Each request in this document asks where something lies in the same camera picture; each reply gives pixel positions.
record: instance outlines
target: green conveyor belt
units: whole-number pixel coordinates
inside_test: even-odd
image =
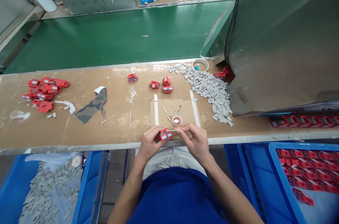
[[[6,73],[199,57],[213,23],[232,2],[44,20]]]

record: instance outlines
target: white cloth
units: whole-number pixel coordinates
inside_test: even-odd
[[[142,180],[151,174],[169,167],[183,167],[195,169],[206,175],[204,168],[190,154],[186,146],[162,147],[147,163]]]

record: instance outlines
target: blue shirt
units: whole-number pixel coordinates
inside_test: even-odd
[[[227,223],[209,180],[194,169],[170,167],[142,183],[129,224]]]

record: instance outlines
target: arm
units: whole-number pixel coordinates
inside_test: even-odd
[[[154,125],[144,133],[140,149],[135,157],[130,175],[121,191],[118,200],[108,218],[107,224],[124,224],[132,216],[139,203],[139,194],[142,185],[142,176],[147,162],[158,152],[167,140],[154,141],[155,136],[164,127]]]
[[[259,215],[238,187],[225,175],[209,152],[207,132],[186,123],[177,128],[189,152],[205,169],[214,194],[238,224],[263,224]],[[185,131],[190,131],[189,139]]]

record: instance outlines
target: blue plastic bin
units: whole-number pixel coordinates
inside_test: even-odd
[[[245,160],[244,152],[242,149],[243,144],[227,144],[224,145],[227,164],[232,173],[234,184],[246,196],[248,201],[253,205],[260,217],[257,198],[253,188],[253,182],[249,174],[249,169]]]
[[[73,224],[86,224],[92,220],[103,156],[104,151],[94,151],[88,154],[72,220]],[[19,155],[15,159],[0,189],[1,223],[18,223],[23,202],[30,190],[30,181],[38,171],[39,161],[25,162],[26,157],[27,155]]]
[[[267,223],[307,224],[300,203],[297,201],[279,161],[276,149],[339,151],[339,145],[271,142],[244,144],[244,148]],[[316,204],[314,207],[307,207],[309,207],[309,213],[314,214],[318,212],[317,207],[323,206]],[[312,218],[311,220],[313,223],[328,223],[325,220],[321,222]]]

